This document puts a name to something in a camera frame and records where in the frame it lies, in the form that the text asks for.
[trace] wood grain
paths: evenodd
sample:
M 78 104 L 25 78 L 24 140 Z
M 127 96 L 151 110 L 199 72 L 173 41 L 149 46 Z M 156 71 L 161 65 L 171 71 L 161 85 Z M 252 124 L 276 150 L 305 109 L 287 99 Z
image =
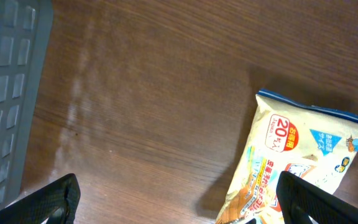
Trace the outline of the wood grain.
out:
M 358 114 L 358 1 L 53 6 L 21 197 L 73 172 L 77 223 L 213 223 L 260 88 Z

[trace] snack bag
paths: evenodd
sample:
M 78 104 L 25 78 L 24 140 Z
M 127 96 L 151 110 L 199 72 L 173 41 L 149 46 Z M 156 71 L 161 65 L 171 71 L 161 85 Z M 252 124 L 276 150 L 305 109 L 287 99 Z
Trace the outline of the snack bag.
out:
M 333 194 L 358 152 L 358 116 L 305 106 L 268 90 L 216 223 L 284 223 L 276 186 L 281 171 Z

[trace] brown wooden surface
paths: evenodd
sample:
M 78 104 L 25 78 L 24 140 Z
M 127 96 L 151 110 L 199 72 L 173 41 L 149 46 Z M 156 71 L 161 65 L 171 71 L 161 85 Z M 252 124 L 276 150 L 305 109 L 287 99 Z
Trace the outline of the brown wooden surface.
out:
M 358 114 L 358 1 L 53 5 L 22 196 L 73 172 L 77 223 L 212 223 L 262 87 Z

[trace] blue bag edge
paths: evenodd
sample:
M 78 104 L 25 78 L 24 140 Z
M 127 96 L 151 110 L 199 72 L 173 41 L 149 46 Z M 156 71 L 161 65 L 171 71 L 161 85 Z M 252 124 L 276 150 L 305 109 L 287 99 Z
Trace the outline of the blue bag edge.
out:
M 292 105 L 292 106 L 296 106 L 298 108 L 303 108 L 306 110 L 311 110 L 311 111 L 316 111 L 316 112 L 320 112 L 320 113 L 324 113 L 324 114 L 328 114 L 337 118 L 342 118 L 342 119 L 346 119 L 348 121 L 352 121 L 358 124 L 358 115 L 350 113 L 350 112 L 346 112 L 346 111 L 341 111 L 341 110 L 335 110 L 335 109 L 330 109 L 330 108 L 322 108 L 319 106 L 306 106 L 303 105 L 301 103 L 295 102 L 285 96 L 282 96 L 278 93 L 275 93 L 273 91 L 270 90 L 266 90 L 266 89 L 261 89 L 258 91 L 257 95 L 260 96 L 264 96 L 273 100 L 277 100 L 277 101 L 281 101 L 283 103 Z

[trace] black object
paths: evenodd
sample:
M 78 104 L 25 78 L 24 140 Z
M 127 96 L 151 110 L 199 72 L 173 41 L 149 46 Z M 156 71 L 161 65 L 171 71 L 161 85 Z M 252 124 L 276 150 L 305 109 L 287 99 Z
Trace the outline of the black object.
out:
M 80 196 L 75 175 L 67 174 L 1 210 L 0 223 L 73 223 Z
M 358 208 L 315 187 L 307 181 L 283 171 L 277 184 L 277 198 L 286 224 L 358 224 Z

